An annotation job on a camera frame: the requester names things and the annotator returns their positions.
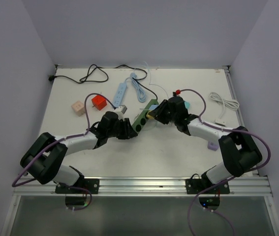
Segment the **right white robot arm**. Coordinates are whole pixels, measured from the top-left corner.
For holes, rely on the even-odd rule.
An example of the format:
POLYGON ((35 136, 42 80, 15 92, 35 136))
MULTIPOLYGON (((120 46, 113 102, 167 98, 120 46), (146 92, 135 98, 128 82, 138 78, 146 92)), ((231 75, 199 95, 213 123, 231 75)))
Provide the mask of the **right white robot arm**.
POLYGON ((227 131, 212 123, 206 125, 200 121, 199 116, 188 112, 179 96, 163 100, 148 115, 162 124, 173 123, 186 135, 202 138, 219 146, 222 162, 199 178, 190 178, 191 187, 200 191, 212 193, 218 188, 218 183, 231 177, 240 177, 262 161, 262 154, 246 128, 239 126, 227 131))

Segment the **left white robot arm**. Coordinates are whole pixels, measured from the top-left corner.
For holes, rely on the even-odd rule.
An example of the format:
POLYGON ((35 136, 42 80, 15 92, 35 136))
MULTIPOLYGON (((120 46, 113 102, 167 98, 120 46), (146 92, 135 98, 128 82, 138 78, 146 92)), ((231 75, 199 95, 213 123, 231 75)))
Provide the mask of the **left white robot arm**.
POLYGON ((65 184, 73 193, 84 187, 84 176, 76 168, 64 166, 64 158, 83 150, 105 145, 110 138, 128 140, 137 137, 128 118, 120 119, 115 112, 106 112, 85 133, 56 137, 42 133, 22 157, 20 165, 41 184, 51 181, 65 184))

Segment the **green power strip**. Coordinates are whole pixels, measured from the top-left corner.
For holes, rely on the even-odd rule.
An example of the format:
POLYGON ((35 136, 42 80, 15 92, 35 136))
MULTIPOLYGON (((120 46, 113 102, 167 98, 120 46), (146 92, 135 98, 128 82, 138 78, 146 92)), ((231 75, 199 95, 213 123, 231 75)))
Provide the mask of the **green power strip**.
POLYGON ((135 130, 135 132, 137 134, 140 133, 140 131, 143 130, 144 126, 147 124, 148 122, 148 118, 147 118, 147 114, 150 111, 150 107, 152 105, 159 105, 159 102, 156 99, 151 99, 148 104, 141 109, 141 112, 139 113, 139 115, 137 116, 137 118, 134 120, 134 123, 132 124, 132 128, 135 130))

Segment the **red cube socket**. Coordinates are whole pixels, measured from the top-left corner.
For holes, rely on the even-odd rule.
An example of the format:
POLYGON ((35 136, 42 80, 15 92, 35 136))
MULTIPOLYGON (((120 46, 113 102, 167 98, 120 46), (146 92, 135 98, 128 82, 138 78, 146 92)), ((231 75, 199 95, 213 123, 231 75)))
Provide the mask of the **red cube socket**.
POLYGON ((102 95, 96 95, 92 98, 92 104, 97 110, 101 111, 107 106, 107 101, 102 95))

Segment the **pink cube socket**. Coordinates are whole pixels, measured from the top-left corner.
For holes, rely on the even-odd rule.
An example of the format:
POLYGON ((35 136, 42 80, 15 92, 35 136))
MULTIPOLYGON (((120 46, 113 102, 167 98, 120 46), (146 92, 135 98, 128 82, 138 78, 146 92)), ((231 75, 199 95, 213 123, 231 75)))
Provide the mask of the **pink cube socket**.
POLYGON ((79 117, 85 114, 84 104, 81 101, 76 101, 75 103, 73 103, 71 105, 71 108, 73 109, 74 113, 79 117))

